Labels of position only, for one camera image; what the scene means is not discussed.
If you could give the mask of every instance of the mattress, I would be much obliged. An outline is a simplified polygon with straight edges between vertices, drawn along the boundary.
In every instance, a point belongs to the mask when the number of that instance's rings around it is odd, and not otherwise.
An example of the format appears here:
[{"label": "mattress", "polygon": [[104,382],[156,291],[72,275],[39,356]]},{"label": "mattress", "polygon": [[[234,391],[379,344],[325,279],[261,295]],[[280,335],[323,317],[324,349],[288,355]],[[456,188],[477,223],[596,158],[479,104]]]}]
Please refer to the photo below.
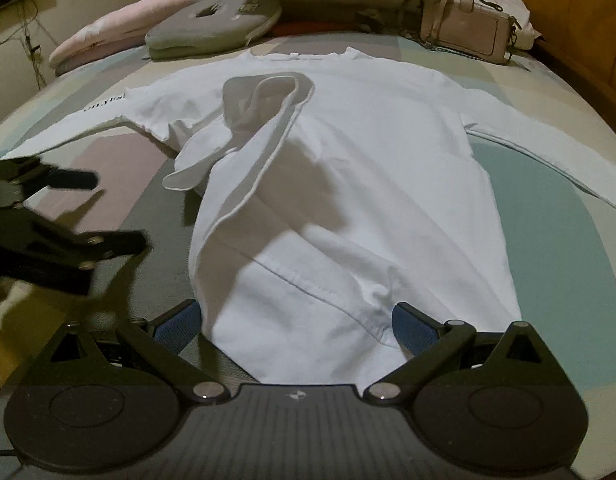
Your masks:
[{"label": "mattress", "polygon": [[[371,56],[443,72],[528,116],[552,124],[616,164],[616,136],[558,76],[530,55],[509,66],[430,52],[403,38],[357,33],[274,38],[254,54],[328,54],[354,47]],[[65,115],[124,88],[236,53],[151,62],[145,47],[120,52],[59,77],[0,125],[0,157]],[[584,399],[590,427],[574,464],[584,478],[616,469],[616,210],[521,153],[470,137],[494,190],[522,317],[531,322]],[[158,316],[192,297],[187,252],[200,198],[161,186],[173,155],[119,127],[48,152],[48,162],[98,171],[93,192],[43,190],[28,205],[76,231],[144,229],[142,258],[101,264],[91,298],[19,283],[0,306],[0,327],[21,353],[35,355],[71,309],[105,326],[115,317]],[[234,364],[195,339],[182,352],[232,388],[247,380]]]}]

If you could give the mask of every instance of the silver bolt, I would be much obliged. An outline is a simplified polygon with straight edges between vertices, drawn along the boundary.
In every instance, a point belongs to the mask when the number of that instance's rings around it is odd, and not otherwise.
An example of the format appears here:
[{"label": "silver bolt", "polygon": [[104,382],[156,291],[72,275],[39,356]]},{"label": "silver bolt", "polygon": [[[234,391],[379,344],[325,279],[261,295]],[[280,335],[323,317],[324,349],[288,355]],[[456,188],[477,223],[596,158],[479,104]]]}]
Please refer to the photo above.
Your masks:
[{"label": "silver bolt", "polygon": [[394,399],[401,393],[401,388],[392,383],[374,383],[368,388],[368,393],[375,399]]},{"label": "silver bolt", "polygon": [[193,393],[201,399],[216,399],[224,392],[222,384],[215,383],[213,381],[207,381],[205,383],[199,383],[192,389]]}]

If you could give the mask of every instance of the wall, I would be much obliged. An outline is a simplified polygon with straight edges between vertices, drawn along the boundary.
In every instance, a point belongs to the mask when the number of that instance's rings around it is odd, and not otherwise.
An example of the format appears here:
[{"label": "wall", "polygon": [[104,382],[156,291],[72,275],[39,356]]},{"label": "wall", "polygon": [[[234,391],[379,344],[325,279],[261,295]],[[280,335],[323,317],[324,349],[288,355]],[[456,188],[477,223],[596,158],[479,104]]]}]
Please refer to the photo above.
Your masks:
[{"label": "wall", "polygon": [[[38,22],[49,35],[61,43],[81,27],[95,19],[119,9],[136,0],[35,0],[39,8]],[[8,37],[22,23],[23,3],[12,4],[0,10],[0,41]],[[25,15],[28,20],[35,14],[34,4],[25,1]],[[41,73],[47,82],[54,78],[45,60],[54,50],[55,44],[39,23],[29,26],[32,45],[41,46]],[[16,39],[0,46],[0,121],[19,105],[38,92],[34,70],[22,44]]]}]

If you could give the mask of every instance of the gray seat cushion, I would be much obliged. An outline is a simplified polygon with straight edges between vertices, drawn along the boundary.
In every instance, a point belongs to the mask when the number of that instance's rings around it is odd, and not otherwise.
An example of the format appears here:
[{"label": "gray seat cushion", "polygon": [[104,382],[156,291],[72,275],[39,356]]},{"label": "gray seat cushion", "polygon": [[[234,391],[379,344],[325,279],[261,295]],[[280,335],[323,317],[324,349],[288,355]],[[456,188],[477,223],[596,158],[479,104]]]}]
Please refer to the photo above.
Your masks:
[{"label": "gray seat cushion", "polygon": [[201,0],[150,30],[146,44],[152,59],[217,54],[262,36],[280,15],[279,0]]}]

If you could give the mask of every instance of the wooden headboard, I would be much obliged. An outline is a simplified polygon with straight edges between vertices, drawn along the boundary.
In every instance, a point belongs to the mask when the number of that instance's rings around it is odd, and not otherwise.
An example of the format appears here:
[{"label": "wooden headboard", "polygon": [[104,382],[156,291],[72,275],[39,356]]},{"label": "wooden headboard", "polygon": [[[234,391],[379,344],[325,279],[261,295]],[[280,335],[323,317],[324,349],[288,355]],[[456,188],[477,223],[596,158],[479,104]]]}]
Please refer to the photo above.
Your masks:
[{"label": "wooden headboard", "polygon": [[543,38],[532,54],[616,132],[616,0],[523,0]]}]

